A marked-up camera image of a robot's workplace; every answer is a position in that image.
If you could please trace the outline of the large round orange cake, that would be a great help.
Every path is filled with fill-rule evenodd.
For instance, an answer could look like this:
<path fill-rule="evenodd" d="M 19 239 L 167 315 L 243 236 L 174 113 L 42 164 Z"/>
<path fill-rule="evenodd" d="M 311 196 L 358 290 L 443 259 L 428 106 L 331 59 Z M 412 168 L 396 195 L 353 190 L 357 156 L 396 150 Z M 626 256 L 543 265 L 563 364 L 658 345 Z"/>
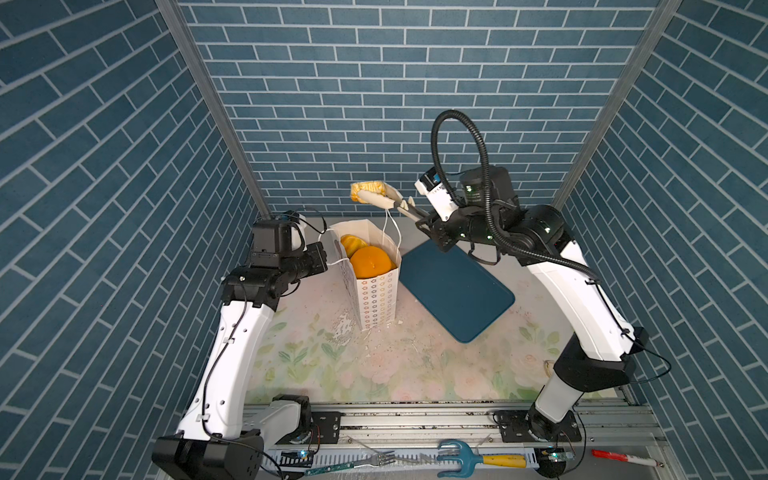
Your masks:
<path fill-rule="evenodd" d="M 359 280 L 375 278 L 396 268 L 387 252 L 376 246 L 361 247 L 352 255 L 350 263 Z"/>

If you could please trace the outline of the knotted yellow bread roll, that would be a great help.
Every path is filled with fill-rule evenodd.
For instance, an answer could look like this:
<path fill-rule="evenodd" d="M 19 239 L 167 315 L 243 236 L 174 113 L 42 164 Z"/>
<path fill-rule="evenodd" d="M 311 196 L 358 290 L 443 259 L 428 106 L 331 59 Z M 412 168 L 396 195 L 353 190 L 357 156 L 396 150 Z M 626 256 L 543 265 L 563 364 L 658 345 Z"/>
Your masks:
<path fill-rule="evenodd" d="M 357 203 L 367 203 L 371 195 L 387 197 L 387 188 L 383 181 L 356 182 L 350 185 L 350 199 Z"/>

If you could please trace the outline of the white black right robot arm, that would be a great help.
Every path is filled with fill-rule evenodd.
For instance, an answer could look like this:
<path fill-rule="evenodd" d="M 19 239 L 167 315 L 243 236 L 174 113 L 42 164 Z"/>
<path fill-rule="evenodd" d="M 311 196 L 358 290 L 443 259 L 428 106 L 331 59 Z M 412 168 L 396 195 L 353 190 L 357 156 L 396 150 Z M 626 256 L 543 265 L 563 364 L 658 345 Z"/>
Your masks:
<path fill-rule="evenodd" d="M 510 255 L 547 289 L 573 329 L 537 395 L 526 420 L 539 440 L 554 440 L 570 424 L 572 409 L 586 393 L 628 385 L 634 355 L 648 339 L 607 299 L 559 210 L 521 206 L 506 169 L 491 166 L 465 172 L 462 192 L 452 193 L 436 168 L 416 181 L 433 207 L 416 223 L 442 251 L 460 241 L 492 245 Z"/>

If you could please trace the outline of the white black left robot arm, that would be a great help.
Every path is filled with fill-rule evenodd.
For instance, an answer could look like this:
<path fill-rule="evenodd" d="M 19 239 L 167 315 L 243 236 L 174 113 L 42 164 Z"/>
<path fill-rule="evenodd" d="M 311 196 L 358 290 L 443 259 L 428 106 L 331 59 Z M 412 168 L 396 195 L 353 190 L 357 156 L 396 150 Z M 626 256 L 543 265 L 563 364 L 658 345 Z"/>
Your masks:
<path fill-rule="evenodd" d="M 298 212 L 258 220 L 244 265 L 222 281 L 219 325 L 200 385 L 175 433 L 158 438 L 152 461 L 172 479 L 254 479 L 268 450 L 312 435 L 311 405 L 278 395 L 244 426 L 247 383 L 280 299 L 302 279 L 327 271 L 327 255 L 310 243 Z"/>

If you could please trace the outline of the small orange bread wedge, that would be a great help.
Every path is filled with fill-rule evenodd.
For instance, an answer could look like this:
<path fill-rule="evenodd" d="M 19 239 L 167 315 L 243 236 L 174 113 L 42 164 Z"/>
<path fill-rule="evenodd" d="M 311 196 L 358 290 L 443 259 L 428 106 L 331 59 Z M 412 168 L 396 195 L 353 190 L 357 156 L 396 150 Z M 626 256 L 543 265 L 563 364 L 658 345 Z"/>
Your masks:
<path fill-rule="evenodd" d="M 368 247 L 366 241 L 351 234 L 343 235 L 340 238 L 340 243 L 349 259 L 351 259 L 358 250 Z"/>

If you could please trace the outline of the white paper bag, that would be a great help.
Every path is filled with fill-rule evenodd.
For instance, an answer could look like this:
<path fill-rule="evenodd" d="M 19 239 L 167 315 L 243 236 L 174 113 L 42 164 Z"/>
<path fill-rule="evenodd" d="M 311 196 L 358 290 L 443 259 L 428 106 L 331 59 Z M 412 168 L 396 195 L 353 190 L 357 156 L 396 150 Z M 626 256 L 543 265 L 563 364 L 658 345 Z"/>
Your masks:
<path fill-rule="evenodd" d="M 396 240 L 386 229 L 379 228 L 367 219 L 337 222 L 330 225 L 324 234 L 319 235 L 319 240 L 327 252 L 328 265 L 340 268 L 343 285 L 353 306 L 354 318 L 362 330 L 386 325 L 395 317 L 402 264 L 399 250 L 402 235 L 394 220 L 385 222 L 384 226 L 387 224 L 397 231 Z M 344 236 L 352 240 L 359 239 L 366 247 L 375 247 L 385 253 L 386 259 L 381 262 L 383 272 L 362 275 L 342 244 Z"/>

